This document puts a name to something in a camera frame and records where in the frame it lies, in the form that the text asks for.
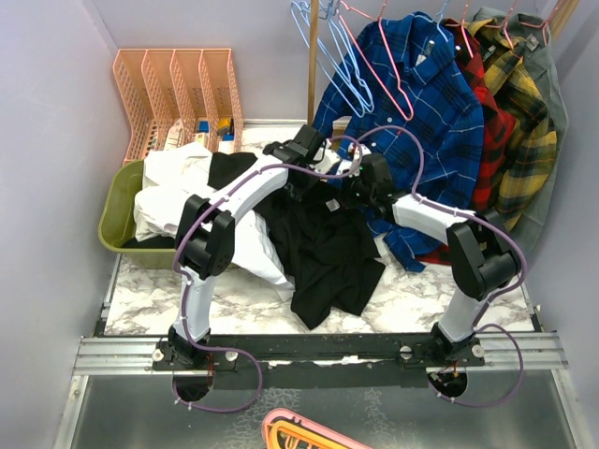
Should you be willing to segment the black shirt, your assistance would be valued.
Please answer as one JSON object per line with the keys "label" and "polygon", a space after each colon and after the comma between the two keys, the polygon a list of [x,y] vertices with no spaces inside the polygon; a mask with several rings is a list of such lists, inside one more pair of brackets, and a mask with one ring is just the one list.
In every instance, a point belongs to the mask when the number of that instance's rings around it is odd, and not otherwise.
{"label": "black shirt", "polygon": [[309,329],[332,309],[359,316],[385,266],[363,212],[315,181],[302,200],[277,190],[235,226],[233,262],[271,283]]}

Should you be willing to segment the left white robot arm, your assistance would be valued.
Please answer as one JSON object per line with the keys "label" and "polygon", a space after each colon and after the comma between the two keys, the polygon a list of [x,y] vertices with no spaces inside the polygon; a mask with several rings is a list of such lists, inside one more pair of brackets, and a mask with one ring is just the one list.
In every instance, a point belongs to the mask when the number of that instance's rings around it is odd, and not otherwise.
{"label": "left white robot arm", "polygon": [[341,157],[308,125],[285,142],[267,144],[240,176],[211,197],[190,196],[175,238],[173,271],[181,276],[177,318],[168,330],[168,347],[183,367],[196,369],[209,358],[210,307],[216,278],[235,253],[235,229],[270,194],[286,189],[303,195],[327,177]]}

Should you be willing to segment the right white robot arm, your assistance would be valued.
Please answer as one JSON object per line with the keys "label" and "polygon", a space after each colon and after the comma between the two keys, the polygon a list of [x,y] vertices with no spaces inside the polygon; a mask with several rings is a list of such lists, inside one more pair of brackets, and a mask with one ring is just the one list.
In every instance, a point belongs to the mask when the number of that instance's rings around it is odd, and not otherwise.
{"label": "right white robot arm", "polygon": [[453,210],[421,196],[395,188],[386,160],[380,154],[364,156],[350,174],[351,163],[338,168],[344,174],[342,195],[348,204],[363,207],[384,227],[409,228],[448,248],[455,293],[433,325],[428,343],[431,359],[450,366],[460,359],[475,333],[479,313],[492,294],[512,282],[522,269],[522,258],[507,239],[498,214]]}

